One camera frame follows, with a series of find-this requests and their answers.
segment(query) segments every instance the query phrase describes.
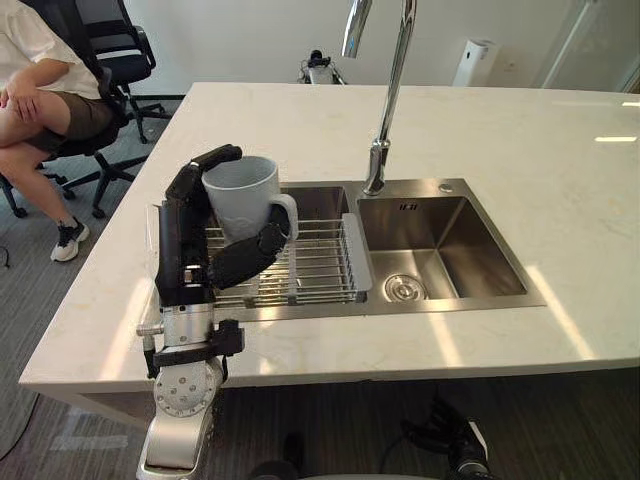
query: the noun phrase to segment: white countertop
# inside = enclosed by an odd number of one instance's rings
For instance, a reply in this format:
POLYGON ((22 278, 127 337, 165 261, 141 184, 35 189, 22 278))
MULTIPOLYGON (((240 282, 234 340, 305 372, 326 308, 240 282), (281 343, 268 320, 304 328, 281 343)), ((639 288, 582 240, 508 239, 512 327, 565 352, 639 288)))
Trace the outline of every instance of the white countertop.
MULTIPOLYGON (((20 382, 151 389, 135 327, 149 303, 145 207, 225 143, 283 181, 359 180, 384 87, 197 83, 94 247, 20 382)), ((640 355, 638 96, 403 87, 387 178, 464 178, 546 307, 245 323, 228 385, 569 371, 640 355)))

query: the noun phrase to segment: drain strainer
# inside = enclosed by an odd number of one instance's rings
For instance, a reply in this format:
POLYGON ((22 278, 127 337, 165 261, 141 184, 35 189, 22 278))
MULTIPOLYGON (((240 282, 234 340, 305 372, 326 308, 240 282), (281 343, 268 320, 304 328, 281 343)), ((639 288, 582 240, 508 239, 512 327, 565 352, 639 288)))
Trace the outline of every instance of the drain strainer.
POLYGON ((391 302, 424 300, 427 291, 424 285, 409 275, 393 275, 384 282, 384 293, 391 302))

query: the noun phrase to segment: white mug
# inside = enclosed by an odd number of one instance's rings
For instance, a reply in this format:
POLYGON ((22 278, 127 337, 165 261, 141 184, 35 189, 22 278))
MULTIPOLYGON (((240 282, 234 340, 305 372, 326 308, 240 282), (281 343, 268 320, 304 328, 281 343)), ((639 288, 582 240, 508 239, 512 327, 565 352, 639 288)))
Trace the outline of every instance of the white mug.
POLYGON ((290 240, 298 237, 298 208, 290 196, 280 193, 278 164, 264 157, 242 157, 217 165, 202 175, 209 201, 222 227, 225 243, 257 235, 267 224, 271 205, 287 211, 290 240))

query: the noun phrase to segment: white wall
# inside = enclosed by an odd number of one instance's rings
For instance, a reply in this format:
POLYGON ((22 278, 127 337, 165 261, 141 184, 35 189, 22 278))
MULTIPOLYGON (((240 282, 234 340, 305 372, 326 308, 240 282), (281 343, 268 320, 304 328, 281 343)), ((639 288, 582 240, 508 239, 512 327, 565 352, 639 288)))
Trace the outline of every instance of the white wall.
MULTIPOLYGON (((450 85, 468 37, 503 45, 491 85, 533 86, 580 0, 420 0, 404 84, 450 85)), ((314 48, 349 83, 384 84, 400 0, 376 0, 357 59, 340 57, 351 0, 126 0, 158 67, 138 94, 185 93, 194 81, 294 82, 314 48)))

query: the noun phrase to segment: wire dish rack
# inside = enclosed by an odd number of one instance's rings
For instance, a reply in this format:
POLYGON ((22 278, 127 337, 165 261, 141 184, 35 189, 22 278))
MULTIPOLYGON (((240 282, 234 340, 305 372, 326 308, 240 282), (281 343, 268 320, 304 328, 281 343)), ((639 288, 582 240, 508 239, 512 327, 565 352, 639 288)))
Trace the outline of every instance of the wire dish rack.
MULTIPOLYGON (((261 308, 363 302, 371 289, 355 215, 299 220, 298 239, 287 243, 276 262, 249 281, 215 290, 215 308, 261 308)), ((209 255, 224 247, 222 229, 207 228, 209 255)))

